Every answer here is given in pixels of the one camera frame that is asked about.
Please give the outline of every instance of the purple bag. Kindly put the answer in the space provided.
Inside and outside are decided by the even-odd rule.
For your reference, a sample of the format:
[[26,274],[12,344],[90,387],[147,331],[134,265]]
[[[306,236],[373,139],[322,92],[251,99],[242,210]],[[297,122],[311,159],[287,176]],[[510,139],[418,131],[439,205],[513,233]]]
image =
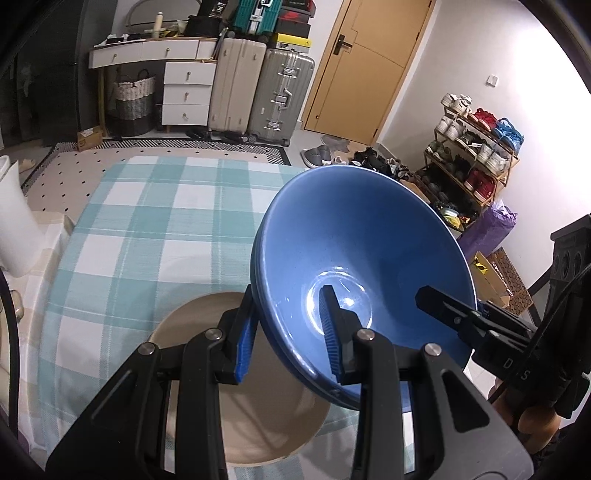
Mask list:
[[488,257],[513,230],[517,214],[503,204],[502,200],[493,202],[466,232],[457,240],[468,263],[476,252]]

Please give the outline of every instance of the wooden door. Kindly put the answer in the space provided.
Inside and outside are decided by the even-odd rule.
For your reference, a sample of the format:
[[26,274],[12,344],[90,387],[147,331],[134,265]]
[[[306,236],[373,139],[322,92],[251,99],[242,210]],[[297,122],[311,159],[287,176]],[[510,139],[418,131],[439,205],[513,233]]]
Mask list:
[[[411,60],[430,5],[430,0],[351,0],[305,129],[372,144]],[[343,45],[337,51],[343,35],[352,47]]]

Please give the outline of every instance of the silver suitcase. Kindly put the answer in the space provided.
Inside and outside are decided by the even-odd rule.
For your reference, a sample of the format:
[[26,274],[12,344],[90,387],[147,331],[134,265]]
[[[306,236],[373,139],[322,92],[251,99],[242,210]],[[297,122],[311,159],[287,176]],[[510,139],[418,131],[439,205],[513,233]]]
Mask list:
[[314,60],[295,51],[267,50],[248,122],[248,141],[290,144]]

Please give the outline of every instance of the blue sneaker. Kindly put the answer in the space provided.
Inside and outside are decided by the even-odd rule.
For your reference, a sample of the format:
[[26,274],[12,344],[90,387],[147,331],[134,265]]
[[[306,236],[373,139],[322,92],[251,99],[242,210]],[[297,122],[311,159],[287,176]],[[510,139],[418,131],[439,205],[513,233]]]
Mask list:
[[501,118],[496,123],[496,127],[491,133],[498,137],[500,141],[512,149],[516,154],[519,153],[525,140],[524,136],[521,135],[506,118]]

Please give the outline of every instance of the beige suitcase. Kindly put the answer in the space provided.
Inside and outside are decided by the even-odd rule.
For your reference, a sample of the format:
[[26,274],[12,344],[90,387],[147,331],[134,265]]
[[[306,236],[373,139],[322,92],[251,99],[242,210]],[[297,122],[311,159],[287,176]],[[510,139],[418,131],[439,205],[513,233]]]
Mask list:
[[210,130],[246,132],[266,49],[264,43],[224,39],[209,104]]

